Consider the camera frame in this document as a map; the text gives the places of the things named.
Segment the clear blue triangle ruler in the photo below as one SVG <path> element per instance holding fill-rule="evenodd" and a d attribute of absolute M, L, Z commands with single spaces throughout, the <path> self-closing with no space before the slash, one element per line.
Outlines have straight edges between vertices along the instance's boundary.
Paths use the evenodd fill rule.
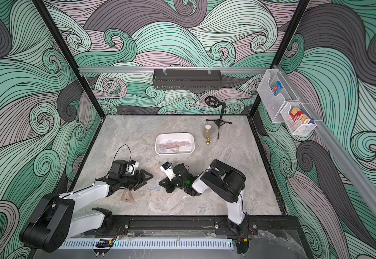
<path fill-rule="evenodd" d="M 148 185 L 147 189 L 151 190 L 151 191 L 160 191 L 161 190 L 161 186 L 160 185 Z"/>

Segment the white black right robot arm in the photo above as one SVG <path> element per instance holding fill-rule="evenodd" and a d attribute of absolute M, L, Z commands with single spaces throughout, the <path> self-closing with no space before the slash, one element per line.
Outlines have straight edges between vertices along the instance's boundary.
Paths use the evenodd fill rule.
<path fill-rule="evenodd" d="M 198 176 L 192 175 L 185 164 L 173 166 L 166 162 L 160 170 L 166 177 L 159 185 L 167 193 L 180 189 L 191 196 L 200 196 L 212 190 L 226 202 L 227 217 L 231 223 L 239 226 L 246 218 L 243 203 L 246 176 L 234 167 L 215 159 Z"/>

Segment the white plastic storage box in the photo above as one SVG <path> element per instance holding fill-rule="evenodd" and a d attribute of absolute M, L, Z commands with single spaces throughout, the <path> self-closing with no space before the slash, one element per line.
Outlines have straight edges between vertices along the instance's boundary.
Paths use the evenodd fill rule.
<path fill-rule="evenodd" d="M 163 133 L 157 136 L 156 153 L 164 158 L 190 157 L 195 151 L 194 137 L 190 133 Z"/>

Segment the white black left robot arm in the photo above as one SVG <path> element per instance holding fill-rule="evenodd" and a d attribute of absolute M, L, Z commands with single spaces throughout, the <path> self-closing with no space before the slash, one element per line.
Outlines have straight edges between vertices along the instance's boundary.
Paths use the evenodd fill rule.
<path fill-rule="evenodd" d="M 28 247 L 50 253 L 65 240 L 88 231 L 110 234 L 114 228 L 111 211 L 103 208 L 82 214 L 78 211 L 118 190 L 136 191 L 152 178 L 153 175 L 143 169 L 133 175 L 108 174 L 74 192 L 46 194 L 24 225 L 19 240 Z"/>

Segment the red straight ruler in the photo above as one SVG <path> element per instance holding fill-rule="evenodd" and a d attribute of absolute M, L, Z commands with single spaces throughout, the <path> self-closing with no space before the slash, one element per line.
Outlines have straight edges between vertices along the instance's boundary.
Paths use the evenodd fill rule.
<path fill-rule="evenodd" d="M 181 151 L 188 151 L 190 152 L 192 150 L 191 148 L 191 142 L 189 141 L 174 141 L 174 140 L 168 140 L 160 144 L 160 150 L 164 151 L 166 148 L 169 147 L 179 147 L 179 152 Z"/>

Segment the pink tall triangle ruler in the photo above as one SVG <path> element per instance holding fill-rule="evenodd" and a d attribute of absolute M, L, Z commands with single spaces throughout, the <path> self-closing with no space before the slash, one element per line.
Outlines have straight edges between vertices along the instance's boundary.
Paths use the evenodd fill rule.
<path fill-rule="evenodd" d="M 164 153 L 178 153 L 179 147 L 169 147 L 164 150 Z"/>

